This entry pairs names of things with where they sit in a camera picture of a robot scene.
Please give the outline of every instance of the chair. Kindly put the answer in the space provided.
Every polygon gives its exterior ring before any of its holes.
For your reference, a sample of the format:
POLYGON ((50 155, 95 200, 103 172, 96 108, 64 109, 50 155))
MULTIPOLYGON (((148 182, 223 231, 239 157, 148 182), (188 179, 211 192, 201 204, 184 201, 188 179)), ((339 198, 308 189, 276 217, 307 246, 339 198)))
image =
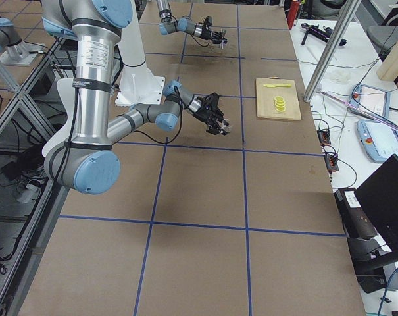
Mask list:
POLYGON ((384 25, 370 26, 367 36, 380 57, 385 58, 398 41, 398 9, 392 10, 384 20, 384 25))

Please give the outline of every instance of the metal pole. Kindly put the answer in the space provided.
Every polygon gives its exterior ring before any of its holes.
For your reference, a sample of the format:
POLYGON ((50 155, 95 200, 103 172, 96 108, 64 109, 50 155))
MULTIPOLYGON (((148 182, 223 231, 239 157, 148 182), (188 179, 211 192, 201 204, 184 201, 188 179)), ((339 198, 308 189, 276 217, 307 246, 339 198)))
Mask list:
POLYGON ((348 0, 342 9, 342 13, 339 16, 339 20, 335 25, 332 36, 330 36, 329 42, 326 44, 326 48, 317 64, 316 70, 310 79, 307 90, 305 90, 304 101, 310 102, 316 88, 320 83, 326 69, 332 60, 336 48, 338 47, 349 23, 352 21, 355 11, 360 5, 361 0, 348 0))
POLYGON ((7 68, 3 65, 3 63, 0 61, 0 79, 4 81, 4 83, 7 85, 7 88, 9 91, 17 92, 19 90, 19 85, 12 76, 12 74, 7 70, 7 68))

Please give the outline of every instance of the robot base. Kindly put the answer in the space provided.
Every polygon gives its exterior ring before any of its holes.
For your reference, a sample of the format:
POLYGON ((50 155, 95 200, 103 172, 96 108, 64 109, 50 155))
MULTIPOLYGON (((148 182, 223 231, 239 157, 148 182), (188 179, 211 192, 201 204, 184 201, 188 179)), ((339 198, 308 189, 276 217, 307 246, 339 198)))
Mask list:
POLYGON ((135 74, 123 74, 120 83, 120 92, 115 100, 119 107, 129 107, 134 104, 159 104, 162 99, 162 90, 165 85, 165 77, 153 76, 147 69, 146 80, 144 76, 135 74))

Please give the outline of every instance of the white table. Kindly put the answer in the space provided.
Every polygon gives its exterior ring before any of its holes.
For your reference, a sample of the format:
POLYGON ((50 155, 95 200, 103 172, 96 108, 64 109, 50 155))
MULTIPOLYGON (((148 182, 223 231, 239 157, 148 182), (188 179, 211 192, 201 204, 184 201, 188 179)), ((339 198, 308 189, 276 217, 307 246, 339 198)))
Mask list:
MULTIPOLYGON (((312 65, 310 63, 315 64, 318 62, 326 44, 314 36, 309 35, 305 45, 302 46, 301 41, 305 33, 304 29, 301 28, 302 23, 319 24, 320 28, 323 26, 333 28, 336 22, 323 20, 298 20, 296 27, 294 27, 290 32, 295 53, 300 61, 301 76, 303 77, 304 85, 307 87, 307 84, 316 68, 316 65, 312 65)), ((347 40, 347 44, 337 49, 331 61, 331 65, 356 67, 371 63, 378 57, 370 40, 364 33, 364 30, 356 22, 352 22, 349 25, 344 38, 347 40)), ((396 89, 394 82, 384 82, 378 79, 376 71, 380 67, 381 63, 381 61, 378 61, 373 66, 363 83, 384 90, 396 89)), ((343 69, 329 66, 321 81, 322 89, 324 91, 349 95, 353 91, 353 88, 360 82, 361 78, 366 74, 369 67, 370 66, 367 65, 355 69, 343 69), (339 71, 342 71, 342 76, 350 77, 348 82, 337 83, 332 80, 339 71)), ((337 95, 337 97, 349 101, 349 97, 342 97, 340 95, 337 95)), ((391 107, 398 108, 398 90, 391 93, 390 101, 391 107)), ((313 97, 311 100, 312 110, 314 111, 313 117, 314 119, 325 120, 330 125, 330 128, 333 126, 341 126, 340 122, 344 123, 345 128, 342 131, 342 135, 339 128, 333 128, 330 132, 330 138, 332 146, 336 150, 339 150, 339 158, 346 163, 349 163, 357 172, 357 180, 353 186, 358 187, 380 166, 380 164, 373 163, 368 158, 359 140, 356 123, 361 119, 361 117, 354 115, 350 111, 347 112, 347 108, 344 105, 336 103, 327 97, 324 99, 324 104, 320 95, 315 95, 313 97)), ((398 112, 390 111, 389 119, 398 124, 398 112)), ((321 128, 326 127, 325 123, 317 120, 315 121, 316 126, 318 126, 319 123, 321 128)), ((352 169, 344 163, 339 162, 339 172, 335 172, 332 175, 332 187, 337 188, 349 186, 352 184, 354 179, 355 174, 352 169)), ((378 238, 378 242, 380 244, 384 244, 384 241, 380 237, 378 238)), ((367 312, 377 313, 382 294, 383 290, 378 290, 371 294, 366 294, 361 290, 361 296, 367 312)), ((388 292, 386 297, 391 299, 392 303, 383 304, 382 314, 391 315, 392 310, 398 310, 398 291, 388 292)))

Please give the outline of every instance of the robotic arm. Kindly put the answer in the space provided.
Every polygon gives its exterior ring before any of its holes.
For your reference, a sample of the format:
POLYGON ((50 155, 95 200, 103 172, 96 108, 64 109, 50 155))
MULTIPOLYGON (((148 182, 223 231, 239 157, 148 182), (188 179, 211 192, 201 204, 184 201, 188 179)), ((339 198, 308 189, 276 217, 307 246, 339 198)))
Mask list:
POLYGON ((167 35, 177 31, 181 31, 191 36, 197 36, 202 40, 209 40, 212 43, 219 45, 220 48, 224 48, 227 43, 225 38, 225 30, 220 32, 212 31, 212 17, 207 16, 203 19, 203 23, 194 23, 189 16, 183 16, 179 20, 176 20, 171 13, 171 8, 168 0, 157 0, 159 17, 161 23, 159 24, 159 30, 162 35, 167 35))
POLYGON ((207 125, 207 132, 229 132, 218 108, 218 95, 195 97, 179 82, 171 82, 163 91, 163 105, 135 104, 109 122, 114 47, 121 40, 122 28, 132 20, 133 8, 129 0, 43 1, 45 29, 78 40, 76 78, 72 81, 74 109, 66 107, 67 123, 44 147, 44 168, 59 184, 82 193, 100 194, 116 182, 120 162, 112 145, 145 123, 172 130, 180 112, 187 110, 207 125))
POLYGON ((14 61, 29 55, 29 47, 22 41, 13 23, 7 18, 0 18, 0 53, 4 50, 7 50, 9 57, 14 61))

